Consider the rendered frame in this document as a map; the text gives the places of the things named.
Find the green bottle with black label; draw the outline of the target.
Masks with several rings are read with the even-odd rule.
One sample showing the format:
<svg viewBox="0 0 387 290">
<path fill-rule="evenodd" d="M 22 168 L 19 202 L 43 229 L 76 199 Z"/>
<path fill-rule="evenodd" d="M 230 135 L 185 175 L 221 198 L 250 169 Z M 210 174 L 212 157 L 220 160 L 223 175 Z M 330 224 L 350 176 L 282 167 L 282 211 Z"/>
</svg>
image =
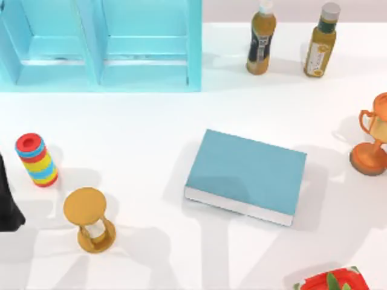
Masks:
<svg viewBox="0 0 387 290">
<path fill-rule="evenodd" d="M 246 62 L 246 68 L 251 74 L 261 75 L 267 71 L 275 28 L 273 0 L 261 0 L 251 22 L 251 41 Z"/>
</svg>

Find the wooden hourglass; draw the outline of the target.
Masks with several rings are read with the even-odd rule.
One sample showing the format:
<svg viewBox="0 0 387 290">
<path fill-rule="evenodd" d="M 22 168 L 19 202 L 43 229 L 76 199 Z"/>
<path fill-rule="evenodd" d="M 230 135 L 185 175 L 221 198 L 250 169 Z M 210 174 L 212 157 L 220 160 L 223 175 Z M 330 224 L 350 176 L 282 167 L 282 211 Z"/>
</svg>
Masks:
<svg viewBox="0 0 387 290">
<path fill-rule="evenodd" d="M 63 213 L 67 220 L 78 226 L 77 241 L 79 246 L 89 253 L 106 251 L 115 241 L 114 224 L 105 217 L 106 198 L 98 189 L 82 187 L 70 193 L 63 203 Z M 87 226 L 102 221 L 104 231 L 92 237 Z"/>
</svg>

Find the orange trophy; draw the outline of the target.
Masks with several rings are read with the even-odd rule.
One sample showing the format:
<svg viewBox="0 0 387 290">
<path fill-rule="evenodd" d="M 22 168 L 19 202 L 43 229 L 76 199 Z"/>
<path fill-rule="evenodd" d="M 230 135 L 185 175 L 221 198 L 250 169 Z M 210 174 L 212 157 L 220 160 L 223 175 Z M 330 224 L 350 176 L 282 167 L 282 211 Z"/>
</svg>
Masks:
<svg viewBox="0 0 387 290">
<path fill-rule="evenodd" d="M 364 175 L 381 175 L 387 169 L 387 152 L 382 148 L 387 144 L 387 92 L 374 99 L 372 111 L 360 111 L 359 124 L 374 142 L 356 145 L 350 153 L 350 162 Z"/>
</svg>

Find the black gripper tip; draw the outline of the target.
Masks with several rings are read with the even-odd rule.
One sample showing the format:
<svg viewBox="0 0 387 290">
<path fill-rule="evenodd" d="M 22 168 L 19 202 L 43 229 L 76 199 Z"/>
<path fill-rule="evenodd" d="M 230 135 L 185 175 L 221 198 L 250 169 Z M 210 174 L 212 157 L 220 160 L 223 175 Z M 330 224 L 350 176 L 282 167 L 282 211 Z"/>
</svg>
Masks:
<svg viewBox="0 0 387 290">
<path fill-rule="evenodd" d="M 0 232 L 17 231 L 25 221 L 25 216 L 12 197 L 4 160 L 0 154 Z"/>
</svg>

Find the stack of coloured rings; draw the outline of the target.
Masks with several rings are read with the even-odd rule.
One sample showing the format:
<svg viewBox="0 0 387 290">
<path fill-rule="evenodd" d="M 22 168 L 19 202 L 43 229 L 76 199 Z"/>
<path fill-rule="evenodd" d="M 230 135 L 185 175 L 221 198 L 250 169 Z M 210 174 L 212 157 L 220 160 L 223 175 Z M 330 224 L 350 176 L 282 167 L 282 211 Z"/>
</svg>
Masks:
<svg viewBox="0 0 387 290">
<path fill-rule="evenodd" d="M 56 182 L 58 169 L 40 135 L 23 134 L 17 139 L 15 150 L 35 185 L 49 187 Z"/>
</svg>

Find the red and green box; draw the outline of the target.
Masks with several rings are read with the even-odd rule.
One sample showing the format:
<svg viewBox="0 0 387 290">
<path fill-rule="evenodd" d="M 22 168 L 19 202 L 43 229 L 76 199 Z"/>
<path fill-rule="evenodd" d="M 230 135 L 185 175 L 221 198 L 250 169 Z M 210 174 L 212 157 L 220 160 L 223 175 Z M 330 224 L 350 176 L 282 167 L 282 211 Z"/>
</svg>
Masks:
<svg viewBox="0 0 387 290">
<path fill-rule="evenodd" d="M 356 266 L 323 272 L 295 283 L 293 290 L 370 290 Z"/>
</svg>

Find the blue book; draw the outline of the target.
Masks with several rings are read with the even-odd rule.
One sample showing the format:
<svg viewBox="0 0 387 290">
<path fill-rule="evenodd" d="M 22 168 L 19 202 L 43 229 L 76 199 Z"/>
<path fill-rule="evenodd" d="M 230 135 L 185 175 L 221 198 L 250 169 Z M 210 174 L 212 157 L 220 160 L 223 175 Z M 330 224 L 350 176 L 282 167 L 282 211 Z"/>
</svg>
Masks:
<svg viewBox="0 0 387 290">
<path fill-rule="evenodd" d="M 187 199 L 289 227 L 306 153 L 208 129 L 187 178 Z"/>
</svg>

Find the green bottle with grey cap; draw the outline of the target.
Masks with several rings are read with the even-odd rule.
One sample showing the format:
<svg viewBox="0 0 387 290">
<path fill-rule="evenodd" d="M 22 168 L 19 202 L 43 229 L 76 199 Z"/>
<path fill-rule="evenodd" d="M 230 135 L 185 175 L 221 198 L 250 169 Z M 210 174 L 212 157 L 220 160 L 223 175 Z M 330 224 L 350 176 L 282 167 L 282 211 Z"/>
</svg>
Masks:
<svg viewBox="0 0 387 290">
<path fill-rule="evenodd" d="M 319 23 L 314 28 L 304 73 L 309 77 L 320 78 L 324 75 L 336 42 L 336 25 L 339 20 L 340 6 L 327 2 L 322 6 Z"/>
</svg>

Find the light blue rack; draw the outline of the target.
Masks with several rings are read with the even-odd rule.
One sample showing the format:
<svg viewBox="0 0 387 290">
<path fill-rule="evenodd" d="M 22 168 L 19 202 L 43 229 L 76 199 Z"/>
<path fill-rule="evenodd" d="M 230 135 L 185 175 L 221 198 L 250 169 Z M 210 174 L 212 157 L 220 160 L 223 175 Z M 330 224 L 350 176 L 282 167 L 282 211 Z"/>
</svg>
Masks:
<svg viewBox="0 0 387 290">
<path fill-rule="evenodd" d="M 0 0 L 0 92 L 201 89 L 202 0 Z"/>
</svg>

